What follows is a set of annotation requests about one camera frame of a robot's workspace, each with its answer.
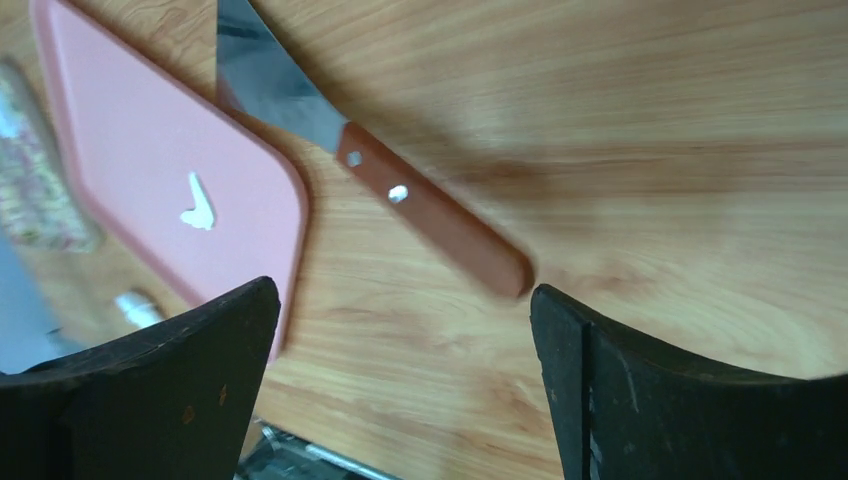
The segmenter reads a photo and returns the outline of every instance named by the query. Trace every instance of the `knife handle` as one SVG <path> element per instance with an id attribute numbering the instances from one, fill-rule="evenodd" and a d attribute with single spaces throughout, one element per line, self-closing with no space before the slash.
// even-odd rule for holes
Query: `knife handle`
<path id="1" fill-rule="evenodd" d="M 527 255 L 361 126 L 345 125 L 336 160 L 496 295 L 518 298 L 533 287 Z"/>

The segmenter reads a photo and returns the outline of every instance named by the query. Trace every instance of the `knife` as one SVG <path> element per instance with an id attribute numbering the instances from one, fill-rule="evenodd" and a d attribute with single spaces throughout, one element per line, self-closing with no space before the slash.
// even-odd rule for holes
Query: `knife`
<path id="1" fill-rule="evenodd" d="M 520 249 L 324 98 L 249 0 L 219 0 L 220 100 L 334 154 L 424 239 L 492 293 L 517 298 L 535 282 Z"/>

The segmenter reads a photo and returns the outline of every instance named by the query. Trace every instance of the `food item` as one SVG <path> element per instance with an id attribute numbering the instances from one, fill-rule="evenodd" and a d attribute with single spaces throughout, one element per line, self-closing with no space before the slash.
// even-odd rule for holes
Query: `food item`
<path id="1" fill-rule="evenodd" d="M 91 252 L 102 234 L 74 204 L 55 141 L 20 72 L 0 62 L 0 227 L 10 240 Z"/>

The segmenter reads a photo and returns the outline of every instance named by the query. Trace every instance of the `wooden table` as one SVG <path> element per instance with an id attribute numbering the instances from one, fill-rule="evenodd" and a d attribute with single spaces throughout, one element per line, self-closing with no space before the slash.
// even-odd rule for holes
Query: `wooden table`
<path id="1" fill-rule="evenodd" d="M 0 48 L 40 85 L 24 3 L 0 6 Z M 212 97 L 213 0 L 78 3 Z M 542 281 L 736 365 L 848 368 L 844 0 L 257 3 L 343 113 L 520 239 Z M 259 414 L 405 478 L 561 476 L 528 302 L 487 298 L 327 154 L 252 127 L 314 202 Z M 108 305 L 129 287 L 185 308 L 114 240 L 22 253 L 79 338 L 125 333 Z"/>

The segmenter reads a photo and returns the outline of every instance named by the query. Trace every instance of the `pink cutting board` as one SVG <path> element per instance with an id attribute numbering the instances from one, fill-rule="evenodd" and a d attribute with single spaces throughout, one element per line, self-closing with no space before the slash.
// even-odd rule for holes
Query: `pink cutting board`
<path id="1" fill-rule="evenodd" d="M 192 306 L 261 275 L 285 332 L 307 196 L 295 168 L 64 0 L 32 0 L 62 163 L 82 205 Z M 194 172 L 210 230 L 181 220 Z"/>

